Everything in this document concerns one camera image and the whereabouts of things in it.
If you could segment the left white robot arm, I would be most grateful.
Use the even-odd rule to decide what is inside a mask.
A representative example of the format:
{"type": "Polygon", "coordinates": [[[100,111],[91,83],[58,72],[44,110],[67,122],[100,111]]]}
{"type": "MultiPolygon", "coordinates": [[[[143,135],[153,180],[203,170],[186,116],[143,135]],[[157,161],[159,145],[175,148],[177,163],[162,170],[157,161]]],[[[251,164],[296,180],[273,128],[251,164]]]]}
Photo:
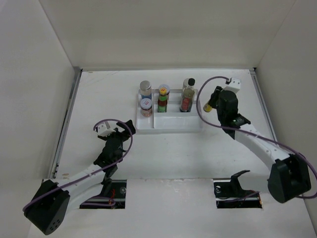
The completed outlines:
{"type": "Polygon", "coordinates": [[[69,178],[42,182],[32,200],[22,209],[24,216],[43,234],[53,233],[68,212],[86,205],[90,198],[109,196],[111,176],[129,152],[123,148],[123,143],[133,142],[136,133],[132,120],[114,119],[115,128],[110,127],[111,121],[104,119],[93,127],[97,137],[105,141],[105,146],[91,165],[69,178]]]}

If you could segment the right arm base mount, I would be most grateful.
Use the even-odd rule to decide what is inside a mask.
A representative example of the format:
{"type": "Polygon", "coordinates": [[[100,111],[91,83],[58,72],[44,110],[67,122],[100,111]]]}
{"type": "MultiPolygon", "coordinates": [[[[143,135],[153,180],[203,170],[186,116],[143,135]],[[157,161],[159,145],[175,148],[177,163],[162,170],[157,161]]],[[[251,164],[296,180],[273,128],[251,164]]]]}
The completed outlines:
{"type": "Polygon", "coordinates": [[[217,209],[262,209],[260,193],[254,190],[245,190],[241,187],[238,178],[250,172],[242,170],[230,178],[217,178],[213,180],[214,195],[217,209]]]}

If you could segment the yellow cap chili bottle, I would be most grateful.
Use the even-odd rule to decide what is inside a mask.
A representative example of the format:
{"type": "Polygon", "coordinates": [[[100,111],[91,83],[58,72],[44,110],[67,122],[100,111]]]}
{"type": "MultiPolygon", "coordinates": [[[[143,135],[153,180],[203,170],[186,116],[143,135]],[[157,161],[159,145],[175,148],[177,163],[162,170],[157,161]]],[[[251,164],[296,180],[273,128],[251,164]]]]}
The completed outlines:
{"type": "Polygon", "coordinates": [[[167,98],[166,91],[164,88],[159,91],[158,96],[158,113],[166,113],[167,112],[167,98]]]}

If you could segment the small brown cap bottle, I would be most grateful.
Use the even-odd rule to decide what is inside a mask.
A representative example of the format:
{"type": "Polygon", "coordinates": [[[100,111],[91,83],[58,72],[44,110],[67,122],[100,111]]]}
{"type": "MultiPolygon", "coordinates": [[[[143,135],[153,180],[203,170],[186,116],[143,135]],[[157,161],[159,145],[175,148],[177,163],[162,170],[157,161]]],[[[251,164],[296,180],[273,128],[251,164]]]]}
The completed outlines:
{"type": "Polygon", "coordinates": [[[206,113],[210,113],[212,111],[213,108],[216,107],[215,102],[213,101],[213,99],[209,99],[208,102],[205,103],[203,110],[206,113]]]}

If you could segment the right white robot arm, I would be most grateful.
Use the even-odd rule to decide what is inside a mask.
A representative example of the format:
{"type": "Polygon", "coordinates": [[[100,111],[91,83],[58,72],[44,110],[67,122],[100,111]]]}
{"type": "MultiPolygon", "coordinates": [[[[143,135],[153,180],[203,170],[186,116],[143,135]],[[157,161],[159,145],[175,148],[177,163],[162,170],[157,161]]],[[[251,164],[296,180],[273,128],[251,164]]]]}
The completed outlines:
{"type": "Polygon", "coordinates": [[[307,163],[299,155],[278,147],[264,137],[251,122],[238,113],[238,99],[234,92],[217,86],[209,105],[216,109],[223,131],[246,146],[270,170],[268,191],[279,203],[285,203],[311,189],[307,163]]]}

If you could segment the white peppercorn jar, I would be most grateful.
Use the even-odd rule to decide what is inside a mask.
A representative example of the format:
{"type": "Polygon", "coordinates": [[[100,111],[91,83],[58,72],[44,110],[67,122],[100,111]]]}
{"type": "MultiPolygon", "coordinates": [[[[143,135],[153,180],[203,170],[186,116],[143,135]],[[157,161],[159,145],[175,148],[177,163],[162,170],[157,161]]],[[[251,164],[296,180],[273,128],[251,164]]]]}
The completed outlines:
{"type": "Polygon", "coordinates": [[[140,94],[142,99],[152,99],[152,86],[149,81],[144,80],[140,83],[140,94]]]}
{"type": "Polygon", "coordinates": [[[189,81],[188,78],[184,79],[183,86],[182,86],[182,91],[184,91],[188,87],[188,81],[189,81]]]}

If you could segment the tall dark soy bottle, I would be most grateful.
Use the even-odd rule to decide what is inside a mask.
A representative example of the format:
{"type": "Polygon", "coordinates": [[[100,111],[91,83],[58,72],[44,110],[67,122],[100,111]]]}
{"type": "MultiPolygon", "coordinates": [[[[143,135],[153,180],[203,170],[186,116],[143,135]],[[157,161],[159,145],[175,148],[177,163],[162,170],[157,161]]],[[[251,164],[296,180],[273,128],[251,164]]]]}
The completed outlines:
{"type": "Polygon", "coordinates": [[[195,79],[189,78],[186,86],[182,90],[182,100],[180,104],[180,111],[187,113],[191,111],[192,103],[195,97],[195,79]]]}

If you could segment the orange label sauce jar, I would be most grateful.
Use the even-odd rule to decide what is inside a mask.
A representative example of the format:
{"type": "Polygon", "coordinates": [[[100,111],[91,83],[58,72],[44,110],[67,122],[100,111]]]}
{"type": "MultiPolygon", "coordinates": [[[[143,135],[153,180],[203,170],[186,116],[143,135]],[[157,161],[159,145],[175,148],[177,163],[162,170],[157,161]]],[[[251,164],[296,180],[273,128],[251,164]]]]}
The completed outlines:
{"type": "Polygon", "coordinates": [[[140,107],[141,107],[141,114],[144,117],[150,117],[153,113],[152,109],[152,100],[149,98],[143,98],[140,101],[140,107]]]}
{"type": "Polygon", "coordinates": [[[161,85],[158,87],[158,90],[161,91],[162,88],[165,89],[165,91],[166,91],[166,98],[167,98],[167,100],[169,100],[170,87],[169,87],[167,84],[161,84],[161,85]]]}

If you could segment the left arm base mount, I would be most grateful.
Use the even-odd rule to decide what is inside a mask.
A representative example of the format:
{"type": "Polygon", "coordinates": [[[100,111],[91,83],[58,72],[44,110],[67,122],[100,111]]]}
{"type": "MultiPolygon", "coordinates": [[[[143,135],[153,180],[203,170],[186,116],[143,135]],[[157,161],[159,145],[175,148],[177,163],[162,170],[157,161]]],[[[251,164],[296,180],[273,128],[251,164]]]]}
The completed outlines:
{"type": "Polygon", "coordinates": [[[112,180],[102,182],[100,194],[93,196],[80,205],[80,209],[125,209],[127,180],[112,180]]]}

